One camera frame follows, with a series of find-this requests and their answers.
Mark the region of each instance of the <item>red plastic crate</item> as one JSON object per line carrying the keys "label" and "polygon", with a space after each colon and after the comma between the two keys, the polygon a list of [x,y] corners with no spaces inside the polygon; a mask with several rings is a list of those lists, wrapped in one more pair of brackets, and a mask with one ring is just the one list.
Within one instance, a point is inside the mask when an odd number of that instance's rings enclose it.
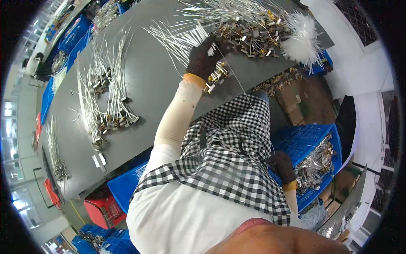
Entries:
{"label": "red plastic crate", "polygon": [[87,196],[84,200],[84,206],[93,223],[104,229],[115,227],[127,217],[107,185],[103,185]]}

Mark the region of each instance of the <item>brown glove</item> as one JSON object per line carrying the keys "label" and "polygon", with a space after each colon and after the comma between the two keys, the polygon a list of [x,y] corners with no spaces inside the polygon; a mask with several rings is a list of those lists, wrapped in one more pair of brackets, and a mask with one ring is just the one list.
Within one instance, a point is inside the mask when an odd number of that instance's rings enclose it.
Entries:
{"label": "brown glove", "polygon": [[296,180],[290,156],[282,151],[277,151],[266,160],[271,170],[282,180],[282,185],[287,185]]}
{"label": "brown glove", "polygon": [[[213,43],[215,43],[217,47],[214,51],[214,55],[209,56],[207,52]],[[210,74],[216,69],[216,63],[230,52],[230,48],[231,47],[227,45],[227,42],[223,38],[216,38],[215,36],[207,37],[199,47],[193,47],[190,52],[186,72],[199,76],[207,81]]]}

